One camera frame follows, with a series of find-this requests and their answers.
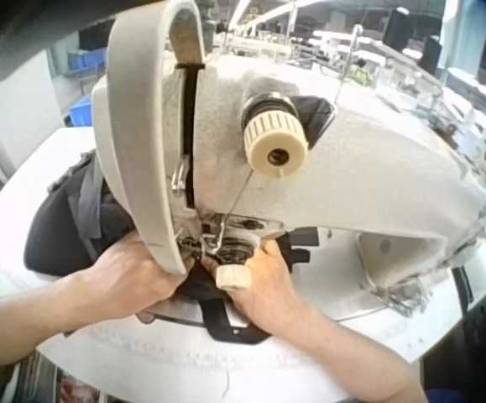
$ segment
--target white table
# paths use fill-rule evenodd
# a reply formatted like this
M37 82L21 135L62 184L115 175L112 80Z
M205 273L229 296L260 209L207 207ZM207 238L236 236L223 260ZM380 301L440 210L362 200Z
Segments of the white table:
M0 296L55 279L24 268L29 226L47 186L94 147L92 128L59 129L0 193ZM407 319L383 309L342 324L409 362L417 360L462 317L452 277L446 271L437 275L423 313ZM55 336L39 351L76 378L130 401L315 403L346 397L318 365L277 338L257 346L217 343L204 328L159 320L98 323L68 338Z

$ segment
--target right hand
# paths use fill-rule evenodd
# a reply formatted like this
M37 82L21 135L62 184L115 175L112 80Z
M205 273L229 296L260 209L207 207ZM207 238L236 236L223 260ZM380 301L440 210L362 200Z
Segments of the right hand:
M202 263L214 276L218 264L210 258L204 258ZM244 265L252 272L252 286L228 294L235 307L252 323L266 332L281 335L298 320L305 306L295 293L276 241L265 241Z

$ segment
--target white sewing machine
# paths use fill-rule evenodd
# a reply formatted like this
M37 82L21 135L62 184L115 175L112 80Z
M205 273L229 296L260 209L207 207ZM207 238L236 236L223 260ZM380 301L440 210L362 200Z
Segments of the white sewing machine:
M320 248L348 255L363 287L410 315L388 291L461 263L486 227L485 184L429 128L369 90L345 85L334 104L332 78L207 59L197 15L189 0L118 16L107 79L92 95L103 173L151 254L170 273L184 272L185 248L227 256L222 285L251 286L242 264L260 238L319 227L333 239ZM167 36L177 63L163 56ZM300 96L321 99L327 118L317 129L304 123ZM311 261L294 276L321 309L332 297L312 297L312 286L333 281L327 270ZM155 310L180 315L169 311Z

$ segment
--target left hand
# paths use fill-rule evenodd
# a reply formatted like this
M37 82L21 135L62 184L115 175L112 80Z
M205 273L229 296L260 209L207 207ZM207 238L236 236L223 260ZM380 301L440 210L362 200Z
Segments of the left hand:
M190 269L193 259L185 261ZM186 278L155 263L138 233L115 243L87 270L58 281L69 330L128 317L174 294Z

